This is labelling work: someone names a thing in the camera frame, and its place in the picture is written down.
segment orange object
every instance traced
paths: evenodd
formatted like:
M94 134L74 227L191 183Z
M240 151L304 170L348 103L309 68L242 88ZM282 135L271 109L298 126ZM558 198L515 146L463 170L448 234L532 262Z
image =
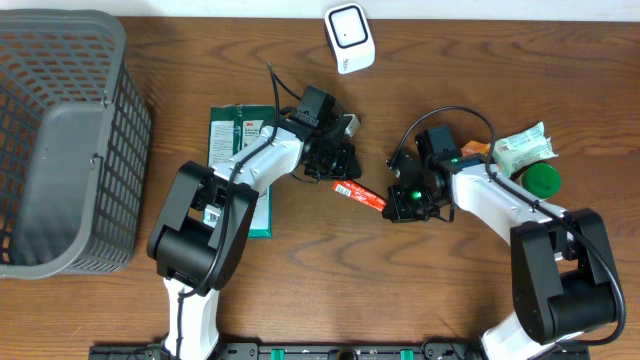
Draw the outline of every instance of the orange object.
M369 205L378 211L382 211L385 205L387 205L387 202L383 198L351 180L334 182L333 190L365 205Z
M489 154L489 144L479 143L477 141L469 141L462 149L462 155L469 156L473 154L487 155Z

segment white label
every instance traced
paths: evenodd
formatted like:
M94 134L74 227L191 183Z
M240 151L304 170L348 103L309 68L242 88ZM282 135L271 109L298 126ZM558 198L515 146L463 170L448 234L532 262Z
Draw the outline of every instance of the white label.
M339 192L342 195L351 196L351 190L347 189L346 187L344 187L342 185L336 186L336 191Z
M209 138L209 166L233 157L233 121L211 123Z
M260 136L260 126L262 120L248 120L242 122L242 147L248 146ZM264 195L258 198L256 209L251 219L252 229L268 229L269 228L269 197L271 196L271 188L267 188Z
M551 139L544 137L544 124L538 123L531 129L496 141L493 158L505 176L534 162L556 157L551 147Z
M216 215L216 214L214 214L214 213L212 213L212 212L207 212L206 214L209 216L209 217L207 218L207 220L208 220L209 222L214 223L214 224L218 222L218 218L219 218L219 216L218 216L218 215Z

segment gray plastic basket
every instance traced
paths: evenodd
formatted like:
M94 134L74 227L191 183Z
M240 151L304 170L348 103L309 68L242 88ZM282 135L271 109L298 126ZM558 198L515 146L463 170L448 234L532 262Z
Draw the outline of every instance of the gray plastic basket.
M0 277L105 273L133 254L149 113L98 11L0 11Z

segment green bottle cap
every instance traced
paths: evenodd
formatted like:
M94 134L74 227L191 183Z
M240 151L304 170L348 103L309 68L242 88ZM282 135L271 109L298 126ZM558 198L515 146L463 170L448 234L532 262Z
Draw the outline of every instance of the green bottle cap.
M555 195L562 186L562 178L553 166L540 163L531 166L522 175L522 187L540 199Z

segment power cord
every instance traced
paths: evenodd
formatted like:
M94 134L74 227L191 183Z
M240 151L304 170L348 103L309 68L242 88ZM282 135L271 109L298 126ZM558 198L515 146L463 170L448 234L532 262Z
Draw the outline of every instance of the power cord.
M278 84L280 84L280 86L282 86L282 88L289 93L289 95L293 96L294 98L296 98L298 101L300 101L302 98L300 96L298 96L298 94L294 93L293 90L289 89L287 87L287 85L285 85L282 80L280 80L280 78L278 77L278 75L276 75L276 81L278 82Z
M275 72L273 71L273 67L271 65L270 62L267 63L267 68L269 69L269 74L271 75L271 83L273 85L273 94L274 94L274 98L275 98L275 112L274 112L274 116L275 121L273 124L273 132L271 133L271 136L269 136L269 138L267 139L267 141L265 141L262 145L258 146L256 149L254 149L252 152L250 152L247 156L245 156L244 158L242 158L241 160L239 160L236 165L233 167L233 170L231 171L231 174L229 175L229 181L227 182L227 188L226 188L226 193L225 193L225 198L228 200L225 205L224 205L224 215L222 216L222 224L221 229L220 229L220 242L218 243L218 249L216 251L216 256L214 257L213 261L211 262L211 265L209 265L209 269L207 270L207 274L205 275L205 277L202 279L202 281L200 281L200 283L194 287L191 291L187 292L187 293L179 293L178 294L178 324L177 324L177 330L178 330L178 336L176 338L176 359L180 360L180 347L182 344L182 309L184 306L184 299L190 298L193 295L196 295L197 293L201 292L205 287L208 286L209 283L209 278L211 278L211 276L213 275L213 270L215 269L216 265L218 264L218 262L220 261L220 258L222 257L222 253L223 253L223 249L224 249L224 243L225 240L227 238L227 228L229 226L229 213L230 208L231 208L231 199L233 199L233 184L234 184L234 180L236 178L236 175L238 174L238 172L240 171L240 169L242 169L242 166L249 161L249 159L251 159L253 156L255 156L257 153L259 153L260 151L262 151L264 148L266 148L267 146L270 146L273 141L276 138L276 133L278 132L278 117L280 116L280 96L278 95L278 85L277 83L280 83L281 85L282 82L280 82L275 74Z
M484 122L487 125L487 127L489 128L489 131L491 132L491 145L489 147L489 154L485 158L484 166L485 166L485 170L486 170L487 174L489 175L490 180L491 181L495 181L496 184L500 185L507 192L509 192L513 196L517 197L518 199L522 200L525 204L531 206L532 209L540 211L545 216L548 216L550 219L552 219L555 222L557 222L564 230L566 230L569 234L571 234L573 236L573 238L578 243L580 243L582 246L587 248L587 250L590 251L591 254L594 255L594 257L596 258L598 263L600 263L602 265L602 267L605 269L605 272L607 273L607 277L609 278L609 281L611 282L611 285L613 287L613 295L614 295L614 299L615 299L615 302L616 302L616 310L617 310L617 319L616 319L617 320L617 325L616 325L615 330L611 333L611 335L609 335L609 336L607 336L607 337L605 337L603 339L599 339L599 340L559 340L559 341L555 342L555 345L554 345L555 349L558 349L563 345L599 346L599 345L606 345L606 344L610 344L610 343L614 342L616 339L618 339L620 337L620 334L622 334L622 331L624 330L624 325L626 323L626 318L627 318L627 310L626 310L626 305L625 305L625 300L624 300L624 294L622 292L622 286L620 286L620 282L616 279L615 276L613 276L613 271L611 270L611 267L604 260L604 257L602 256L602 254L600 254L600 251L598 251L598 249L593 245L591 240L589 240L586 236L580 234L565 219L557 216L553 212L551 212L548 209L546 209L545 207L543 207L541 205L540 201L532 201L529 198L525 197L524 195L520 194L518 191L513 189L511 186L507 185L502 180L500 180L500 178L498 178L498 173L497 172L492 172L491 171L490 163L491 163L491 159L493 158L493 151L494 151L494 148L495 148L495 145L496 145L496 131L495 131L495 128L493 127L493 124L491 124L491 122L486 117L484 117L479 112L477 112L477 111L475 111L473 109L464 107L464 106L445 106L445 107L441 107L441 108L435 109L435 110L433 110L433 111L431 111L431 112L429 112L427 114L422 115L420 118L418 118L418 120L416 120L413 123L413 125L411 125L409 130L407 130L407 132L402 137L402 141L400 142L400 144L396 148L395 152L393 153L393 156L391 157L391 159L389 161L389 166L393 167L393 164L394 164L395 160L397 159L397 157L399 156L400 151L402 150L402 147L403 147L405 141L409 137L409 134L416 128L416 126L418 126L423 120L425 120L425 119L427 119L427 118L429 118L429 117L431 117L431 116L433 116L435 114L438 114L438 113L443 112L443 111L449 111L449 110L459 110L459 111L463 111L463 112L472 114L472 115L476 116L477 118L479 118L480 120L482 120L482 122ZM545 351L544 353L541 353L541 354L538 355L538 356L541 356L541 357L536 356L534 358L531 358L531 360L533 360L533 359L542 359L543 357L545 357L549 353L550 352Z
M320 177L320 174L318 174L318 177L315 177L315 178L314 178L314 179L316 179L315 181L300 179L300 178L299 178L296 174L294 174L294 173L289 173L289 175L291 175L291 177L292 177L292 178L294 178L294 179L296 179L296 180L298 180L298 181L300 181L300 182L306 183L306 184L313 184L313 185L317 185L317 184L320 182L320 180L322 180L322 178Z

